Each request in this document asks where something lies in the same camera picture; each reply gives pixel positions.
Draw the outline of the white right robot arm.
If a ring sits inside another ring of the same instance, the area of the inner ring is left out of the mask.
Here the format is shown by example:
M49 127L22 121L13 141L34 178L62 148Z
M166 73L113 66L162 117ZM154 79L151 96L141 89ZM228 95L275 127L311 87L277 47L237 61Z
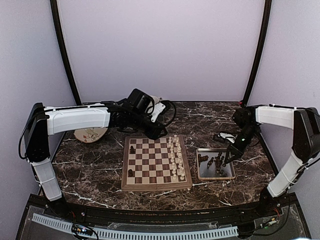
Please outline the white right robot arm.
M262 125L292 131L290 154L275 178L260 192L255 213L266 217L278 204L278 198L297 183L320 153L320 114L315 107L253 105L237 109L232 116L241 129L226 150L224 164L241 158Z

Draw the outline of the wooden chess board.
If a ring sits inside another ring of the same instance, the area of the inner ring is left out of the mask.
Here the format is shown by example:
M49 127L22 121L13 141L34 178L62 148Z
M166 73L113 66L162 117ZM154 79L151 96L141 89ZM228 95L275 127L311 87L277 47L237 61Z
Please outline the wooden chess board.
M184 138L174 135L152 140L142 136L125 138L121 189L127 192L161 192L190 189L193 185ZM130 146L135 154L129 154ZM177 146L181 147L183 166L178 168ZM128 177L128 170L134 177Z

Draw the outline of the dark chess piece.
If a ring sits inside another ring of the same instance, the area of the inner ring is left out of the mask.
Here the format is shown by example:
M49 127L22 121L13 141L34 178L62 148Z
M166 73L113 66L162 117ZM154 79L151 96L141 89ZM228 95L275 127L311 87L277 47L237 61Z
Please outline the dark chess piece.
M131 145L129 149L129 154L135 154L135 153L136 153L136 149Z
M128 173L127 173L127 176L130 177L130 178L134 177L134 171L132 169L129 169Z

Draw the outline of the white chess queen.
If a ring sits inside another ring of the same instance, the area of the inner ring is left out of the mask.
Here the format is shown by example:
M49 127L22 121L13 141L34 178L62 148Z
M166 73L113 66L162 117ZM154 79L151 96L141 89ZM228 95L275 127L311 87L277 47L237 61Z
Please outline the white chess queen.
M178 158L178 168L180 169L183 166L183 159Z

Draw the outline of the black left corner post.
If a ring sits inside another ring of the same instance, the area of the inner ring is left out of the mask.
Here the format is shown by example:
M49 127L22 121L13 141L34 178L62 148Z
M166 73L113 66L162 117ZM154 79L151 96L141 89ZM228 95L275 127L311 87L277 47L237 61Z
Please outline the black left corner post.
M64 66L64 70L66 73L66 77L68 80L68 84L73 96L73 99L75 101L75 104L77 106L80 106L82 104L77 86L76 81L72 72L72 67L70 64L69 56L67 53L67 47L65 44L64 34L63 34L63 28L61 24L60 14L59 14L59 7L58 7L58 1L57 0L50 0L50 9L51 9L51 15L53 19L53 25L55 29L56 39L60 51L60 56L62 59L62 63Z

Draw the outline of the coral painted ceramic mug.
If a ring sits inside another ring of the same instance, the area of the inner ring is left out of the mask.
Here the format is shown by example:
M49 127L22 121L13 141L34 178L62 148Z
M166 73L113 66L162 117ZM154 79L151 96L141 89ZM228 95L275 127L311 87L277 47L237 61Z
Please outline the coral painted ceramic mug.
M162 97L158 97L158 96L154 96L154 95L151 95L151 97L152 97L155 104L157 104L163 100Z

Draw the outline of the bird painted ceramic plate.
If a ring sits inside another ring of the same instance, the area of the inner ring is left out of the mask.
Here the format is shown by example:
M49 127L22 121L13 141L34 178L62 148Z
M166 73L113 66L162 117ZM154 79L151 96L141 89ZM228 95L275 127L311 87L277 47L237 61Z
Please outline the bird painted ceramic plate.
M82 128L76 129L73 134L78 141L86 144L91 144L97 142L100 138L102 138L107 130L107 127Z

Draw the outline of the black right corner post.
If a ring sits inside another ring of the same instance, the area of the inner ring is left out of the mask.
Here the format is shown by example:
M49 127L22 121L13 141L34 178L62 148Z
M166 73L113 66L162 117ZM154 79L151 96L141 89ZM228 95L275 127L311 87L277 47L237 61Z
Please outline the black right corner post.
M261 57L263 54L263 49L265 45L265 40L267 36L267 31L268 31L268 25L269 25L269 20L270 20L270 14L271 14L271 9L272 9L272 0L265 0L264 1L264 9L263 9L263 15L262 15L262 21L261 21L261 27L260 27L260 32L259 32L259 37L257 41L257 47L252 63L252 68L250 71L250 75L248 78L247 86L244 92L243 99L241 100L241 107L245 108L248 105L254 83L256 80L256 76L258 73L259 65L261 62Z

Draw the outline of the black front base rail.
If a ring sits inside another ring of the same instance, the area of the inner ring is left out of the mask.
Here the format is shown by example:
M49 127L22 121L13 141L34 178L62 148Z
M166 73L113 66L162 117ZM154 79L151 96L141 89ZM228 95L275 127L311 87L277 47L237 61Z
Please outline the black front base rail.
M220 224L242 224L252 222L252 211L240 210L237 207L219 207L202 210L182 211L140 211L121 210L99 207L87 207L81 220L87 223L106 224L108 222L135 224L174 224L214 222Z

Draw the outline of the black corner post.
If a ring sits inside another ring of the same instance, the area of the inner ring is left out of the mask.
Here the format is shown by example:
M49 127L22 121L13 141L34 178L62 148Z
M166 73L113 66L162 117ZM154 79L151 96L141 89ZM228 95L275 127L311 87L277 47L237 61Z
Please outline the black corner post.
M267 31L268 31L268 25L269 25L269 20L270 20L270 14L271 14L271 9L272 9L272 0L265 0L264 1L264 9L263 9L263 15L262 15L262 21L261 21L261 27L260 27L260 32L259 32L259 37L257 41L257 47L252 63L252 68L250 71L250 75L248 78L247 86L244 92L243 99L241 100L241 107L245 108L248 105L254 83L256 80L256 76L258 73L259 65L261 62L261 57L263 54L263 49L265 45L265 40L267 36Z
M53 25L55 29L56 39L60 51L60 56L62 59L62 63L64 66L64 70L66 73L66 77L68 80L68 84L73 96L73 99L75 101L75 104L77 106L80 106L82 104L77 86L76 81L72 72L72 67L70 64L69 56L67 53L67 47L65 44L64 34L63 34L63 28L61 24L60 14L59 14L59 7L58 7L58 1L57 0L50 0L50 9L51 9L51 15L53 19Z

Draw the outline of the metal tray with wooden rim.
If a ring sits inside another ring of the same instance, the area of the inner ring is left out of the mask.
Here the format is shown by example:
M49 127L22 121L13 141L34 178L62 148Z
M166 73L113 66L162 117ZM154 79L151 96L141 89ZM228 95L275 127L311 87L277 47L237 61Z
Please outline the metal tray with wooden rim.
M232 180L236 178L233 163L224 165L226 148L198 148L197 172L200 180Z

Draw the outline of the white chess king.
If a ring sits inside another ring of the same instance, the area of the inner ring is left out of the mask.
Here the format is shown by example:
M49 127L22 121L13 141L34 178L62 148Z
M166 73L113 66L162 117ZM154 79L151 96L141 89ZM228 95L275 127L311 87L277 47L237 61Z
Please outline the white chess king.
M177 157L179 159L182 158L182 149L181 149L181 147L179 145L177 146Z

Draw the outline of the white chess rook far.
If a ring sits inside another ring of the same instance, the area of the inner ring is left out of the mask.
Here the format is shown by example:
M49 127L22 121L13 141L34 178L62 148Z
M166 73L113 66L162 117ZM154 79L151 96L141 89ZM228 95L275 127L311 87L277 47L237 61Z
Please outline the white chess rook far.
M173 136L173 142L176 143L178 140L179 140L178 135L175 134L175 135Z

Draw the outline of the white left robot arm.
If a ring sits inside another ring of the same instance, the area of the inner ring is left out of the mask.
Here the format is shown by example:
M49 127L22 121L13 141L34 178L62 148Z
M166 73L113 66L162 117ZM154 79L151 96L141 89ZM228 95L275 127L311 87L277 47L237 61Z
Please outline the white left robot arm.
M67 218L70 206L63 196L52 165L49 136L88 128L131 128L142 132L151 140L167 134L166 125L158 121L169 106L161 100L135 88L129 97L120 101L101 101L94 104L44 107L36 103L22 131L20 142L25 144L21 159L32 166L46 198L52 202L51 210L60 218Z

